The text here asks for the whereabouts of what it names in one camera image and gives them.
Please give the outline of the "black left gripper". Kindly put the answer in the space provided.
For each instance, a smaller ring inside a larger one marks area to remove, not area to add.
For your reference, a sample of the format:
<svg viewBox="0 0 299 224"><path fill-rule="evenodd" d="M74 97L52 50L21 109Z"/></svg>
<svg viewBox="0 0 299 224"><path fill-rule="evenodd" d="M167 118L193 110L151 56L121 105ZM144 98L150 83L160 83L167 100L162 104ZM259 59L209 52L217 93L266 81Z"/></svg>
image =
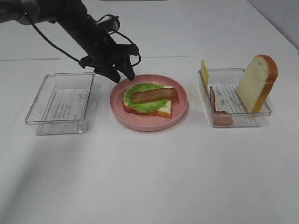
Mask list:
<svg viewBox="0 0 299 224"><path fill-rule="evenodd" d="M80 17L68 14L58 20L58 24L87 53L79 64L94 67L94 73L119 83L120 70L130 81L134 80L131 56L140 56L139 48L129 38L120 33L118 16L106 14L95 20L90 14Z"/></svg>

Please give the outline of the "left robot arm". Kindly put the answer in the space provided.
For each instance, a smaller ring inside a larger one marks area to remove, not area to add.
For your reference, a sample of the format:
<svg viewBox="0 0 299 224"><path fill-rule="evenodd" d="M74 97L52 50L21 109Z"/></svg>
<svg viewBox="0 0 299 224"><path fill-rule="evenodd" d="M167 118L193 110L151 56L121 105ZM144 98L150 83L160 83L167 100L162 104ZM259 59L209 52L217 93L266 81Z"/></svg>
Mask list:
<svg viewBox="0 0 299 224"><path fill-rule="evenodd" d="M41 22L58 23L87 54L77 60L82 67L91 67L94 73L118 83L120 74L129 80L135 78L131 56L140 56L139 48L132 41L117 44L111 37L120 34L119 18L106 14L95 20L80 0L2 0L0 21L16 21L31 25L52 47L72 60L75 57L56 46L36 26Z"/></svg>

